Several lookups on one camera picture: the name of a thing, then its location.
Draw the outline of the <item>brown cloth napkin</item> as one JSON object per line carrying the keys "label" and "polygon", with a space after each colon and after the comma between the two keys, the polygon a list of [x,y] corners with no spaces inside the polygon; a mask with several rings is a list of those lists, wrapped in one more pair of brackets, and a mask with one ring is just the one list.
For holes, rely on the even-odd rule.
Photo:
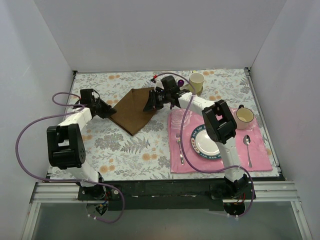
{"label": "brown cloth napkin", "polygon": [[144,112],[143,109],[153,87],[131,89],[115,106],[116,113],[110,119],[129,135],[134,136],[151,120],[155,111]]}

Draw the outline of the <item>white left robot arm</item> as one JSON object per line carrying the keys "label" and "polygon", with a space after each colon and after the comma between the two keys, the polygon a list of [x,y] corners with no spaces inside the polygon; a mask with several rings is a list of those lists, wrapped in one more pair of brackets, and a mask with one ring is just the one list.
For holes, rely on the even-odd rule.
{"label": "white left robot arm", "polygon": [[86,162],[81,130],[95,116],[107,119],[117,110],[104,102],[99,95],[95,96],[97,93],[92,88],[82,89],[71,115],[60,124],[48,127],[46,135],[50,165],[69,172],[85,194],[95,200],[103,200],[107,198],[106,187],[101,184],[104,179]]}

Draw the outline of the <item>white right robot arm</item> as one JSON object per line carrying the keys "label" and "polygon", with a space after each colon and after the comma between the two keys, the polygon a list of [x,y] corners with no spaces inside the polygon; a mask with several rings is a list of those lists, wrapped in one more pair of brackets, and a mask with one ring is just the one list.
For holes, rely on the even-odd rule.
{"label": "white right robot arm", "polygon": [[245,195],[249,182],[249,172],[241,166],[236,149],[236,121],[224,100],[209,101],[197,96],[194,92],[180,89],[172,75],[161,79],[162,86],[156,85],[149,91],[144,112],[160,110],[164,104],[178,107],[202,115],[205,130],[209,138],[217,145],[223,168],[214,173],[224,172],[224,185],[216,189],[225,192],[230,198],[237,199]]}

